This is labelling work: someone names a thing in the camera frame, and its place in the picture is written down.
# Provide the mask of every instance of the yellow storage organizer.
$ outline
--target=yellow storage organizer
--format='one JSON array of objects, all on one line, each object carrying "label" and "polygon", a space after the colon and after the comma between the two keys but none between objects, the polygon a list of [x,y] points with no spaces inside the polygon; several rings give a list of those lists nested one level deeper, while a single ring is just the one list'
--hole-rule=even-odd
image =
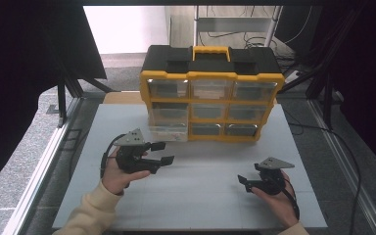
[{"label": "yellow storage organizer", "polygon": [[140,91],[157,140],[257,141],[284,81],[270,48],[152,45]]}]

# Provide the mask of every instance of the metal frame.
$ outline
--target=metal frame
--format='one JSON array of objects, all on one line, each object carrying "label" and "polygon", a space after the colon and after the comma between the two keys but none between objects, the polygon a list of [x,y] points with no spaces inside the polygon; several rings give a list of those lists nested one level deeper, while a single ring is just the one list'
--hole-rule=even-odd
[{"label": "metal frame", "polygon": [[270,46],[279,20],[281,6],[275,6],[271,18],[200,18],[199,6],[194,6],[194,46],[198,45],[198,33],[208,32],[266,32],[264,47]]},{"label": "metal frame", "polygon": [[57,154],[57,150],[59,149],[63,137],[66,131],[69,129],[70,124],[72,123],[72,114],[74,114],[75,109],[77,108],[78,104],[81,102],[81,99],[73,99],[69,106],[69,111],[67,115],[70,117],[66,120],[65,124],[62,127],[57,128],[51,139],[48,143],[45,151],[35,168],[34,173],[32,174],[31,178],[29,179],[28,184],[26,185],[25,190],[23,191],[23,195],[21,196],[17,207],[15,208],[14,212],[12,213],[11,218],[9,219],[7,226],[2,234],[19,234],[21,229],[24,226],[25,220],[27,215],[30,212],[32,207],[33,201],[35,200],[36,195],[39,192],[39,189],[42,186],[42,183],[47,175],[47,172],[50,168],[54,157]]},{"label": "metal frame", "polygon": [[[307,100],[307,104],[309,109],[312,111],[313,116],[316,119],[318,125],[322,128],[328,128],[327,124],[324,122],[322,118],[322,111],[319,105],[312,100]],[[344,174],[345,178],[347,179],[352,192],[356,192],[358,177],[356,175],[356,171],[353,167],[352,160],[350,157],[345,153],[343,147],[340,144],[339,139],[328,131],[322,130],[323,135],[328,142],[329,147],[331,148],[335,159],[337,160],[338,165],[341,168],[342,173]],[[364,212],[364,215],[374,232],[376,234],[376,206],[372,201],[369,194],[366,192],[365,188],[361,185],[361,189],[358,196],[358,203]]]}]

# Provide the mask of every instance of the gray floor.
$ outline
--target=gray floor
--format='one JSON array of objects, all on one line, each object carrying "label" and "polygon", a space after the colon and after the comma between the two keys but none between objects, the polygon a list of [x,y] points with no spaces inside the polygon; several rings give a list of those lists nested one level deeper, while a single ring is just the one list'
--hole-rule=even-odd
[{"label": "gray floor", "polygon": [[[193,17],[192,7],[172,7],[174,30],[172,36],[172,46],[189,46],[192,40],[191,20]],[[226,9],[214,8],[216,14],[226,11]],[[239,16],[243,13],[244,7],[239,7],[233,14]],[[203,34],[203,42],[209,44],[232,44],[233,47],[244,46],[243,34],[232,35],[221,38],[209,38]],[[292,52],[278,46],[273,46],[276,54],[289,56]],[[102,55],[108,80],[102,82],[111,86],[115,90],[138,90],[138,72],[144,55]],[[81,99],[80,105],[75,113],[73,125],[63,147],[51,165],[50,174],[46,177],[44,187],[39,192],[37,200],[34,202],[26,224],[21,234],[51,234],[51,225],[57,213],[58,207],[63,199],[64,193],[69,185],[71,171],[79,157],[82,145],[85,142],[92,119],[97,111],[97,107],[103,102],[104,94],[98,92],[97,88],[81,83],[84,90],[89,92],[87,97]],[[309,108],[305,98],[307,83],[278,95],[277,99],[287,114],[289,122],[317,125],[315,116]],[[0,174],[0,233],[3,232],[9,218],[11,217],[17,203],[30,179],[35,167],[43,154],[43,151],[54,132],[58,123],[58,116],[47,114],[50,105],[57,104],[56,89],[50,89],[43,93],[39,101],[39,110],[34,122],[25,134],[22,143],[17,148],[10,162]],[[371,150],[359,138],[356,132],[347,123],[345,117],[339,110],[339,104],[333,106],[332,125],[334,131],[339,133],[347,142],[356,156],[361,167],[363,186],[370,195],[376,206],[376,158]],[[353,192],[351,191],[342,170],[337,164],[337,160],[332,153],[330,146],[320,130],[301,129],[291,126],[297,147],[304,161],[309,179],[311,180],[314,192],[319,201],[328,224],[326,230],[314,230],[311,234],[348,234]],[[365,213],[358,208],[355,218],[355,234],[372,234]]]}]

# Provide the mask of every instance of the white wall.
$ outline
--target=white wall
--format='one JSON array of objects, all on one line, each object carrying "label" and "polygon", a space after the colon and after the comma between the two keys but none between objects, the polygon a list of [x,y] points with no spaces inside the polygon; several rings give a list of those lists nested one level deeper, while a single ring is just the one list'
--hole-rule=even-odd
[{"label": "white wall", "polygon": [[143,53],[168,44],[165,7],[84,7],[100,54]]}]

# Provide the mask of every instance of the black curtain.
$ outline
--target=black curtain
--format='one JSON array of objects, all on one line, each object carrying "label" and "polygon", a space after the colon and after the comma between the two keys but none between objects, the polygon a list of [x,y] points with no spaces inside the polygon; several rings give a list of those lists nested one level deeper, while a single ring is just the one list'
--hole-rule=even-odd
[{"label": "black curtain", "polygon": [[78,75],[106,78],[81,6],[0,1],[0,171],[30,126],[40,94]]},{"label": "black curtain", "polygon": [[331,65],[341,111],[376,155],[376,0],[369,1]]}]

